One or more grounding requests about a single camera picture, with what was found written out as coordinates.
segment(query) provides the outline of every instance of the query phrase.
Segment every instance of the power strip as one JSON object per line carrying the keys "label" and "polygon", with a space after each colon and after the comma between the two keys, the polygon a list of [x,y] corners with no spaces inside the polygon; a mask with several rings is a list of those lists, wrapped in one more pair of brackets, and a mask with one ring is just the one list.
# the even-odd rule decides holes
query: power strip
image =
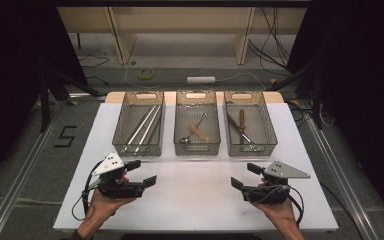
{"label": "power strip", "polygon": [[189,84],[201,84],[201,83],[215,83],[215,77],[188,77],[187,82]]}

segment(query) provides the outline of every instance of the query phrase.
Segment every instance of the human hand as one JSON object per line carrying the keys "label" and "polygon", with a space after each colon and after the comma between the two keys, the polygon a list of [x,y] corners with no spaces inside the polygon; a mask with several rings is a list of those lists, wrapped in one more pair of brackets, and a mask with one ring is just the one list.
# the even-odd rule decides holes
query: human hand
{"label": "human hand", "polygon": [[[264,187],[265,179],[261,178],[262,184],[258,187]],[[292,208],[292,202],[287,198],[282,204],[268,205],[258,202],[252,203],[256,208],[264,212],[266,217],[283,234],[286,239],[304,239],[304,236],[298,229],[295,221],[295,215]]]}
{"label": "human hand", "polygon": [[[121,177],[123,182],[129,181],[126,177],[126,173],[126,171],[123,172]],[[83,239],[90,239],[94,232],[98,230],[102,224],[117,211],[117,209],[134,200],[136,200],[136,198],[108,198],[102,195],[98,189],[95,189],[86,217],[77,229],[77,232]]]}

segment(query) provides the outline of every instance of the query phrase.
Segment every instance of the table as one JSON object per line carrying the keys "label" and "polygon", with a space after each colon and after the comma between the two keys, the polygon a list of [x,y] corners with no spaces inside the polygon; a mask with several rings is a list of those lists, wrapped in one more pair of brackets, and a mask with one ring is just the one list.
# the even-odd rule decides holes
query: table
{"label": "table", "polygon": [[[274,102],[267,107],[278,138],[278,145],[270,157],[230,157],[227,154],[226,135],[223,131],[223,93],[217,92],[221,144],[217,156],[176,156],[173,132],[175,92],[165,92],[165,120],[163,153],[160,157],[142,157],[142,166],[128,173],[131,181],[142,181],[157,175],[157,183],[144,192],[142,198],[123,206],[101,227],[135,233],[221,233],[259,232],[275,230],[264,214],[244,202],[242,195],[230,185],[235,177],[246,185],[257,185],[261,176],[246,170],[253,162],[267,167],[278,160],[311,175],[310,179],[291,179],[289,184],[302,195],[305,204],[302,230],[332,231],[338,228],[332,211],[318,183],[316,173],[305,151],[290,110],[281,103],[279,93],[268,93]],[[101,104],[86,142],[76,172],[64,198],[54,228],[69,231],[80,222],[71,215],[71,209],[80,197],[87,176],[93,166],[115,151],[112,137],[117,124],[122,94],[110,94],[109,101]],[[123,157],[124,160],[137,158]],[[74,208],[78,217],[84,216],[81,204]]]}

